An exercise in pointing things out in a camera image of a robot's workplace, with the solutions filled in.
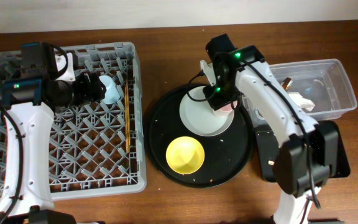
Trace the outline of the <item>pink cup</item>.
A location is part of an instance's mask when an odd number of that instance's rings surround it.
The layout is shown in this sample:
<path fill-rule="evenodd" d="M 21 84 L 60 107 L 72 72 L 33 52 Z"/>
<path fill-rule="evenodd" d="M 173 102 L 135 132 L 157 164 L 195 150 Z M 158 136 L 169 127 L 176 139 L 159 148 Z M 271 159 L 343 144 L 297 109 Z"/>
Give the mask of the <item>pink cup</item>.
<path fill-rule="evenodd" d="M 234 108 L 237 106 L 237 101 L 229 103 L 218 110 L 214 110 L 213 114 L 218 118 L 227 118 L 233 111 Z"/>

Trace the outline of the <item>gold snack wrapper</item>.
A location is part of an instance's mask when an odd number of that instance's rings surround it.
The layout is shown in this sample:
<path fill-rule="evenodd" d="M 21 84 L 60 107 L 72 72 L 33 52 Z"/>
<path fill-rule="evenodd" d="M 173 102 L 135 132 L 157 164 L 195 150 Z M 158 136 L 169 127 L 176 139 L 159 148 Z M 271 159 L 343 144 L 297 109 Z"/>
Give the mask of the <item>gold snack wrapper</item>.
<path fill-rule="evenodd" d="M 289 89 L 291 88 L 293 84 L 293 80 L 289 77 L 285 78 L 282 82 L 281 82 L 281 86 L 285 91 L 289 91 Z"/>

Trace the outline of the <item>yellow bowl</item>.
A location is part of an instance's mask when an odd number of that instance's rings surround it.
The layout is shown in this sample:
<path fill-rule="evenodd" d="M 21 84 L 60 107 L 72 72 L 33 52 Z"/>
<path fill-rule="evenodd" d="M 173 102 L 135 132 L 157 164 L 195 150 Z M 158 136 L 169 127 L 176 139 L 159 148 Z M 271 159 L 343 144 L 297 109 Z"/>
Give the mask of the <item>yellow bowl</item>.
<path fill-rule="evenodd" d="M 195 138 L 182 136 L 174 139 L 167 147 L 166 162 L 174 172 L 188 175 L 198 171 L 204 163 L 205 152 Z"/>

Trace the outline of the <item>light blue cup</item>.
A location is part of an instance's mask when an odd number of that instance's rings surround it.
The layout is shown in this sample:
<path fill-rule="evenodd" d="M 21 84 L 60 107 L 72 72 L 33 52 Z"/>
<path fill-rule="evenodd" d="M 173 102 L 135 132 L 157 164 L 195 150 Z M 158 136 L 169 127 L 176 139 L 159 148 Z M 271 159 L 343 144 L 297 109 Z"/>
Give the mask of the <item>light blue cup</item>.
<path fill-rule="evenodd" d="M 101 75 L 99 79 L 102 82 L 102 84 L 106 87 L 106 92 L 103 102 L 107 105 L 112 105 L 114 103 L 117 103 L 121 99 L 121 96 L 117 90 L 117 85 L 113 81 L 112 77 L 108 75 Z"/>

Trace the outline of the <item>white tissue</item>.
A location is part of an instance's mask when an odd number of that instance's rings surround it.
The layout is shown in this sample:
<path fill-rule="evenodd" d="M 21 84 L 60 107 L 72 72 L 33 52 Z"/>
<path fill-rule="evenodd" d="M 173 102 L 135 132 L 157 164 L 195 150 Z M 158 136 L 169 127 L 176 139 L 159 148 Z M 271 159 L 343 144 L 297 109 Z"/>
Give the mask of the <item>white tissue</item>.
<path fill-rule="evenodd" d="M 312 111 L 315 107 L 315 104 L 311 100 L 304 98 L 298 92 L 289 92 L 288 95 L 302 109 Z"/>

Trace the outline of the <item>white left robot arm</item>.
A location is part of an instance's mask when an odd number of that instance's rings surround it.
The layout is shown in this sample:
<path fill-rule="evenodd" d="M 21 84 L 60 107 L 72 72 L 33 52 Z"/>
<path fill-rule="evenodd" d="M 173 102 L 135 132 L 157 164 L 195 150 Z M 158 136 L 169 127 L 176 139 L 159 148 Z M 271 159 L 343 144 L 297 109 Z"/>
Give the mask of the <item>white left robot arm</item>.
<path fill-rule="evenodd" d="M 54 114 L 105 97 L 95 73 L 75 76 L 78 58 L 62 48 L 34 42 L 21 47 L 19 74 L 4 81 L 0 112 L 6 120 L 7 162 L 0 223 L 75 223 L 57 212 L 50 191 L 49 144 Z"/>

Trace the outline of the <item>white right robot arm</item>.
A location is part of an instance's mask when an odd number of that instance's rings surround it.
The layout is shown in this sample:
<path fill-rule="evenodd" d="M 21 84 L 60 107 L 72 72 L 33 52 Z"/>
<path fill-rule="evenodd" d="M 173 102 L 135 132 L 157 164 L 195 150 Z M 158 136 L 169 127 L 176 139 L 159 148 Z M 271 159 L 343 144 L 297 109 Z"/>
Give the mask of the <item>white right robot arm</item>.
<path fill-rule="evenodd" d="M 201 69 L 209 85 L 203 92 L 213 110 L 245 95 L 256 105 L 278 142 L 272 170 L 282 192 L 272 223 L 308 223 L 317 194 L 336 174 L 339 134 L 307 115 L 282 88 L 254 45 L 237 48 L 227 34 L 205 47 L 211 60 Z"/>

